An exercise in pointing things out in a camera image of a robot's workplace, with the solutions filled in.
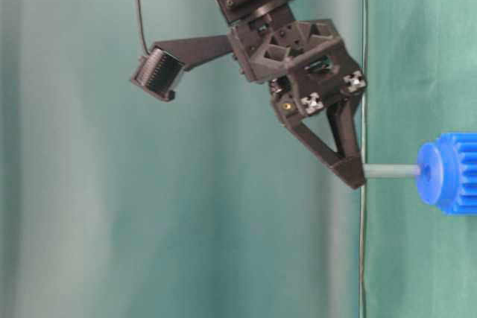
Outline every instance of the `gear teeth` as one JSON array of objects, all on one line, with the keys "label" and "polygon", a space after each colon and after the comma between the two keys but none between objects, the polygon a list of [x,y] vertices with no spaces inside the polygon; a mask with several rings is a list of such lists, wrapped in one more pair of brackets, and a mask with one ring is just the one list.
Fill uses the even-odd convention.
[{"label": "gear teeth", "polygon": [[448,214],[477,214],[477,135],[453,133],[450,135],[457,158],[458,190]]}]

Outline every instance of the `black bracket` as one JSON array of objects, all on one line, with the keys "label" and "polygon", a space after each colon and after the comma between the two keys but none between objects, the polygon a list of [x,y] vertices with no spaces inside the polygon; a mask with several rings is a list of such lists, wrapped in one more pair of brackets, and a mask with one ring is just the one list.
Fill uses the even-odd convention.
[{"label": "black bracket", "polygon": [[[298,22],[292,0],[217,0],[225,36],[155,42],[133,82],[171,101],[185,71],[233,52],[250,82],[268,83],[278,119],[351,188],[365,183],[353,118],[367,86],[330,20]],[[303,120],[326,111],[332,150]]]}]

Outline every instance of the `vertical wire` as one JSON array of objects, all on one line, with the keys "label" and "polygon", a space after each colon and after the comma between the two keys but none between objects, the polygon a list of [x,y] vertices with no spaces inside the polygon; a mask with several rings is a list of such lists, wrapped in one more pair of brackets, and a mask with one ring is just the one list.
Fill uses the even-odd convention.
[{"label": "vertical wire", "polygon": [[[363,0],[363,71],[367,75],[368,55],[368,0]],[[367,161],[367,95],[364,94],[361,105],[361,157],[363,163]],[[366,317],[366,299],[364,290],[364,248],[366,224],[366,196],[367,185],[361,187],[360,227],[359,227],[359,316]]]},{"label": "vertical wire", "polygon": [[139,24],[139,38],[141,39],[142,49],[146,55],[149,55],[148,44],[144,35],[144,21],[142,20],[142,6],[141,0],[136,0],[136,15]]}]

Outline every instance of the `small camera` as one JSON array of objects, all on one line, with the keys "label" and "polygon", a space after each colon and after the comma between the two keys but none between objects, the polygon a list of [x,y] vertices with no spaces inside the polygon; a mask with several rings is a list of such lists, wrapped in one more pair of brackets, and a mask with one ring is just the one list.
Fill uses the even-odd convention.
[{"label": "small camera", "polygon": [[153,48],[141,65],[132,82],[161,101],[174,100],[177,84],[184,73],[184,64],[160,48]]}]

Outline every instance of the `curtain fold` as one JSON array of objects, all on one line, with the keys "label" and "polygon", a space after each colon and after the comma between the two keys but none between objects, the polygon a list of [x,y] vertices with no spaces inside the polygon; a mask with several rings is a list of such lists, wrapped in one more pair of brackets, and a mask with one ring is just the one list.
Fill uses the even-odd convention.
[{"label": "curtain fold", "polygon": [[[475,3],[369,0],[369,162],[412,164],[425,141],[477,130]],[[367,317],[475,316],[475,218],[421,203],[412,180],[367,192]]]},{"label": "curtain fold", "polygon": [[[149,43],[227,31],[214,0],[142,3]],[[361,58],[361,0],[292,7]],[[357,316],[358,193],[266,86],[224,58],[140,92],[133,0],[0,11],[3,317]]]}]

